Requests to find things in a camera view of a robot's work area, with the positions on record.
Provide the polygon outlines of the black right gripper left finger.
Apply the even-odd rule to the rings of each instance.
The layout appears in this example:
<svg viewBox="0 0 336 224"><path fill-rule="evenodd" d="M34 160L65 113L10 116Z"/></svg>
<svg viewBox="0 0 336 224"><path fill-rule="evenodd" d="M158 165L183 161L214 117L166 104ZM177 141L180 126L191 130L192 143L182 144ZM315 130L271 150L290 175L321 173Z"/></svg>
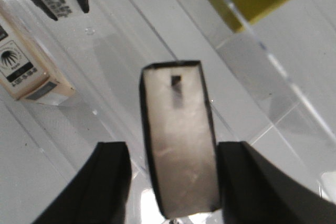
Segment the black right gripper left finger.
<svg viewBox="0 0 336 224"><path fill-rule="evenodd" d="M125 142L99 142L81 170L35 223L124 223L131 185Z"/></svg>

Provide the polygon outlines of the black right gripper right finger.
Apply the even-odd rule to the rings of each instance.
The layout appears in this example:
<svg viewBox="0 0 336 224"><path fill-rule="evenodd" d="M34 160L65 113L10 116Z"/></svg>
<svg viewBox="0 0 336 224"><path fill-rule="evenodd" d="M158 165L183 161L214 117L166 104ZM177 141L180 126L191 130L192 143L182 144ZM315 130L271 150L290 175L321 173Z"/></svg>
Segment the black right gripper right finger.
<svg viewBox="0 0 336 224"><path fill-rule="evenodd" d="M335 223L331 203L247 142L220 142L217 170L225 223Z"/></svg>

